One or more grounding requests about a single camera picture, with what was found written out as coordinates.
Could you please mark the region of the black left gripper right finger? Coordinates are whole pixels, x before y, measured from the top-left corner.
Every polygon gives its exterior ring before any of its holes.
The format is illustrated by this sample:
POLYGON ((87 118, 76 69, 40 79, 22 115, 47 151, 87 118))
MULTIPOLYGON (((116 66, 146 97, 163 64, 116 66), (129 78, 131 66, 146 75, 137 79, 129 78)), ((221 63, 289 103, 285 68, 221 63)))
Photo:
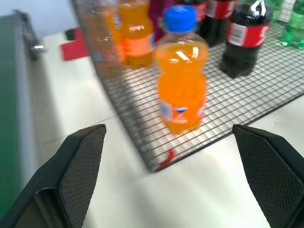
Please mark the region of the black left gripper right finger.
POLYGON ((304 159, 282 136, 233 125, 249 187, 272 228, 304 226, 304 159))

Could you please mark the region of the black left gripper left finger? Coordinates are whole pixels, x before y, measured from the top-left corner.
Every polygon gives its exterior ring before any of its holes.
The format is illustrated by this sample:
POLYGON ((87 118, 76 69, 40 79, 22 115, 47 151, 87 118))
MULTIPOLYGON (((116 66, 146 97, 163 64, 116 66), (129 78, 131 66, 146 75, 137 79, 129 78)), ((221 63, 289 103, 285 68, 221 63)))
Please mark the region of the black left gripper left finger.
POLYGON ((32 176, 0 221, 2 228, 81 228, 98 177, 106 126, 69 135, 32 176))

